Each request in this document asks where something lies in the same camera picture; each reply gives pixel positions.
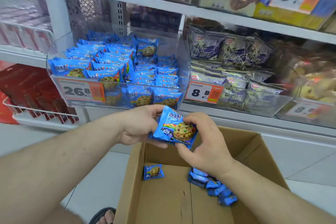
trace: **person's left hand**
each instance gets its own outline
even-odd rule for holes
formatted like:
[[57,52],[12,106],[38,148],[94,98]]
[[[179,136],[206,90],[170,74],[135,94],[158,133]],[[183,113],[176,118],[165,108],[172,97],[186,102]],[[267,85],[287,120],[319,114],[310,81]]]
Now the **person's left hand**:
[[164,105],[145,105],[118,113],[115,118],[120,125],[120,136],[117,143],[132,145],[147,142],[161,148],[167,148],[166,143],[148,138],[149,132],[155,132],[158,123],[155,120],[162,113]]

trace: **hand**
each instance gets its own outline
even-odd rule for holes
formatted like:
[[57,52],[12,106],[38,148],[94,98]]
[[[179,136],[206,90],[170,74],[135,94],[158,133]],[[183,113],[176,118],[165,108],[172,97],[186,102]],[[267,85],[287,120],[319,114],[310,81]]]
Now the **hand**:
[[116,143],[132,145],[147,142],[160,148],[167,148],[166,143],[148,139],[149,132],[155,132],[158,123],[155,117],[162,113],[164,105],[145,105],[131,110],[117,113],[120,136]]
[[192,167],[219,178],[233,165],[233,158],[222,133],[215,122],[203,112],[191,113],[183,120],[196,124],[202,143],[194,152],[191,152],[184,144],[175,143],[179,155]]

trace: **cardboard box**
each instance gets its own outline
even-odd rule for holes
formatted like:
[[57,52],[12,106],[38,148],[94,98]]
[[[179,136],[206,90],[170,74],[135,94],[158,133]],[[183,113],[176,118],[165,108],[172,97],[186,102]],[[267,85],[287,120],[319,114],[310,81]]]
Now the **cardboard box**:
[[[289,189],[256,132],[219,127],[231,155],[260,175]],[[198,135],[193,148],[201,143]],[[145,165],[162,164],[165,177],[144,181]],[[259,221],[238,199],[232,207],[218,203],[206,189],[187,181],[190,166],[177,149],[157,148],[148,143],[137,144],[129,157],[115,224],[257,224]]]

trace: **foot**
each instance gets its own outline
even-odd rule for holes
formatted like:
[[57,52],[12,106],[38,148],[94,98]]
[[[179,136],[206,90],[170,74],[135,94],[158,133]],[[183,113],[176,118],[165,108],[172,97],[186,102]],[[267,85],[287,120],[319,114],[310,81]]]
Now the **foot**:
[[114,221],[114,213],[112,212],[112,210],[108,210],[96,224],[111,224],[113,221]]

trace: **person's right hand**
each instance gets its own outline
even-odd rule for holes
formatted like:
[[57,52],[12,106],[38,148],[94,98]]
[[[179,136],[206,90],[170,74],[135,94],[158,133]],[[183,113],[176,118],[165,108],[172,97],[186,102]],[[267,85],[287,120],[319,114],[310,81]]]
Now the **person's right hand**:
[[192,167],[217,178],[229,171],[234,160],[215,122],[203,112],[191,113],[183,121],[196,124],[202,143],[194,152],[184,144],[175,143],[179,155]]

